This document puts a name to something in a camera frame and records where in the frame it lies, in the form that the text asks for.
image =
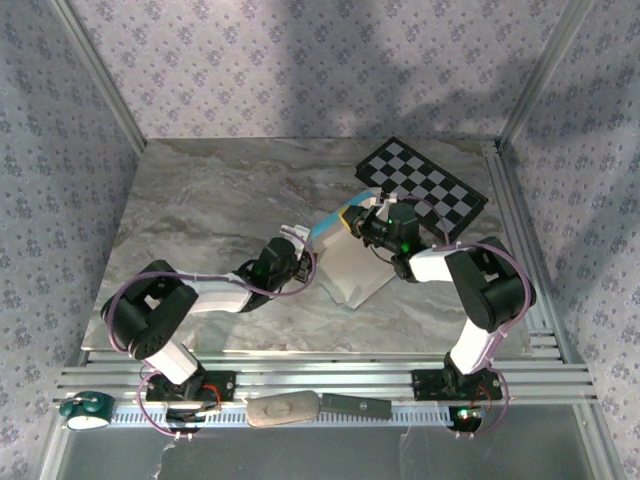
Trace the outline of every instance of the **marble table surface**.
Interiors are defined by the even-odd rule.
[[[136,172],[83,348],[110,348],[100,308],[149,262],[165,259],[176,269],[199,273],[234,270],[255,258],[281,224],[311,227],[364,190],[354,167],[384,140],[151,141]],[[460,239],[503,237],[478,143],[403,140],[489,198]],[[198,351],[439,354],[455,344],[464,320],[452,284],[411,285],[394,278],[356,310],[336,304],[316,283],[250,313],[190,314],[174,338]],[[529,351],[526,327],[515,333],[499,356]]]

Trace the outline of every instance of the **floral wallpaper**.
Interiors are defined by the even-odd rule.
[[[136,157],[45,0],[0,2],[0,479],[32,478]]]
[[[153,137],[497,135],[566,0],[75,0]]]
[[[556,305],[640,478],[640,4],[597,1],[515,142]]]

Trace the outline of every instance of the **black and white checkerboard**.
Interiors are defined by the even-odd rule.
[[[453,241],[478,216],[486,197],[396,138],[391,138],[356,167],[356,177],[385,192],[424,198],[444,217]],[[442,222],[422,202],[414,202],[421,224],[444,240]]]

